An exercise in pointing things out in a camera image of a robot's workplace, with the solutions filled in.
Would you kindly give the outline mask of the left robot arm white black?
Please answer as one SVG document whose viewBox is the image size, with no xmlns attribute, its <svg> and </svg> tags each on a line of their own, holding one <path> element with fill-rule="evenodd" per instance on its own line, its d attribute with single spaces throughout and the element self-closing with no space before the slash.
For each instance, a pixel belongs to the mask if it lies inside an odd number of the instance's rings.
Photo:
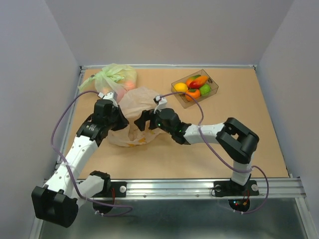
<svg viewBox="0 0 319 239">
<path fill-rule="evenodd" d="M 75 221 L 80 207 L 94 195 L 110 194 L 115 198 L 107 173 L 93 171 L 81 184 L 76 180 L 108 132 L 124 129 L 128 124 L 114 99 L 103 97 L 96 101 L 93 113 L 78 129 L 71 149 L 54 175 L 42 187 L 33 189 L 31 198 L 37 218 L 67 228 Z"/>
</svg>

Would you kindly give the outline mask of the green smooth fruit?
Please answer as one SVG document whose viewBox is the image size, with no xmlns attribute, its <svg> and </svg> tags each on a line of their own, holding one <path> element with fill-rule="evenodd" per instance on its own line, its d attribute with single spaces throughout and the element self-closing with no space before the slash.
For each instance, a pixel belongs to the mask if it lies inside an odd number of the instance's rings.
<svg viewBox="0 0 319 239">
<path fill-rule="evenodd" d="M 200 77 L 200 75 L 191 76 L 191 77 L 189 77 L 189 78 L 186 80 L 186 82 L 187 82 L 187 83 L 191 83 L 193 80 L 195 80 L 195 79 L 198 78 L 198 77 Z"/>
</svg>

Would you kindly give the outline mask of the red orange fruit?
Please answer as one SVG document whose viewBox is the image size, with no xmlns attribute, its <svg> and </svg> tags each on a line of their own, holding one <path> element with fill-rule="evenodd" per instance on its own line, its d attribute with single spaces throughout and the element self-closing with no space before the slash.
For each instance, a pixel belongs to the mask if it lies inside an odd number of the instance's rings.
<svg viewBox="0 0 319 239">
<path fill-rule="evenodd" d="M 199 89 L 207 82 L 207 80 L 208 80 L 208 76 L 205 76 L 205 75 L 199 76 L 189 84 L 189 88 Z"/>
</svg>

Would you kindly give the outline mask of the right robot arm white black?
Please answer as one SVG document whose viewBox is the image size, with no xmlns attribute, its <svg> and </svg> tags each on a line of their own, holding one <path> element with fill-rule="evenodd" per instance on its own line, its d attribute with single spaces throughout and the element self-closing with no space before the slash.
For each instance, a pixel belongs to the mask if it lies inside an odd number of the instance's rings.
<svg viewBox="0 0 319 239">
<path fill-rule="evenodd" d="M 173 109 L 167 108 L 161 111 L 142 111 L 134 124 L 140 131 L 144 131 L 147 121 L 150 122 L 149 129 L 159 128 L 181 145 L 220 144 L 234 162 L 230 167 L 233 171 L 229 182 L 231 192 L 241 194 L 247 189 L 247 182 L 251 176 L 251 160 L 257 149 L 259 137 L 240 121 L 228 118 L 224 123 L 194 125 L 182 122 Z"/>
</svg>

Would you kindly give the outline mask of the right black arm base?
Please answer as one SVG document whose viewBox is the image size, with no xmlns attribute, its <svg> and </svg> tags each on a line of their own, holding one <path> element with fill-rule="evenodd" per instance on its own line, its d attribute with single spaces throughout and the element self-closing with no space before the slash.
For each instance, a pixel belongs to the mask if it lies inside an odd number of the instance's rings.
<svg viewBox="0 0 319 239">
<path fill-rule="evenodd" d="M 232 180 L 214 181 L 210 194 L 217 198 L 229 197 L 230 208 L 243 214 L 247 213 L 250 208 L 250 197 L 260 195 L 255 180 L 248 180 L 244 186 Z"/>
</svg>

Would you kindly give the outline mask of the orange persimmon with green calyx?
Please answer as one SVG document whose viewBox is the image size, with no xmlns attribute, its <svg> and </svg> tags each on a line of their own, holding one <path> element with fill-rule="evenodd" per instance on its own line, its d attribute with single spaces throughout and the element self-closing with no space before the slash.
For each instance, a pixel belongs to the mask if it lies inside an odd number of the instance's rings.
<svg viewBox="0 0 319 239">
<path fill-rule="evenodd" d="M 185 98 L 191 102 L 194 99 L 200 98 L 201 97 L 201 93 L 199 89 L 189 89 L 188 91 L 186 91 L 185 93 Z"/>
</svg>

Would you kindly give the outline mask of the green bumpy fruit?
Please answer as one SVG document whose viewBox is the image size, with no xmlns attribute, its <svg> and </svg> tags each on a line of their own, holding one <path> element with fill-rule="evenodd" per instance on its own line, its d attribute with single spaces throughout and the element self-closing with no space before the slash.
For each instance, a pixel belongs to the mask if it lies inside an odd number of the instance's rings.
<svg viewBox="0 0 319 239">
<path fill-rule="evenodd" d="M 204 84 L 199 88 L 201 96 L 207 95 L 209 92 L 211 92 L 211 87 L 208 84 Z"/>
</svg>

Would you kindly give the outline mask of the orange translucent plastic bag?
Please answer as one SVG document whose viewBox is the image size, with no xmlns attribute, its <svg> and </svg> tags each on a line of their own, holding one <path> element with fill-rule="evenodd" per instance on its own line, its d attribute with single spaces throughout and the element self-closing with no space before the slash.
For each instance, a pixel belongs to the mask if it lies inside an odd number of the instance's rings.
<svg viewBox="0 0 319 239">
<path fill-rule="evenodd" d="M 140 131 L 134 124 L 144 110 L 154 109 L 156 104 L 154 97 L 158 92 L 146 87 L 139 87 L 128 91 L 119 101 L 119 106 L 129 121 L 129 125 L 119 131 L 109 131 L 107 139 L 110 144 L 121 147 L 134 147 L 151 142 L 161 133 L 160 129 L 149 130 L 149 123 L 144 131 Z"/>
</svg>

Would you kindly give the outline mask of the yellow fruit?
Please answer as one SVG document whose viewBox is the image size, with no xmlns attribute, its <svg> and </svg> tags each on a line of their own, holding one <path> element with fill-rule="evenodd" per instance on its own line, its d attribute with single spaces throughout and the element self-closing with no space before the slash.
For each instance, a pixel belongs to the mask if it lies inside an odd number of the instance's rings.
<svg viewBox="0 0 319 239">
<path fill-rule="evenodd" d="M 185 92 L 188 91 L 188 86 L 186 83 L 180 82 L 180 83 L 176 83 L 174 86 L 174 91 L 175 92 L 179 92 L 179 94 L 183 94 Z"/>
</svg>

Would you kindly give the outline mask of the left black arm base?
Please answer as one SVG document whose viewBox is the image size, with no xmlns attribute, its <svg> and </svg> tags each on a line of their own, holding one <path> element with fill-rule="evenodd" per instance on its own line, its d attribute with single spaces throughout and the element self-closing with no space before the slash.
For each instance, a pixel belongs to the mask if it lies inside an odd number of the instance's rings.
<svg viewBox="0 0 319 239">
<path fill-rule="evenodd" d="M 103 190 L 102 192 L 96 194 L 94 198 L 107 198 L 102 200 L 102 203 L 114 204 L 115 200 L 118 198 L 126 197 L 127 182 L 125 181 L 112 181 L 108 191 Z M 109 213 L 113 209 L 112 207 L 102 206 L 96 203 L 92 204 L 94 210 L 100 213 Z"/>
</svg>

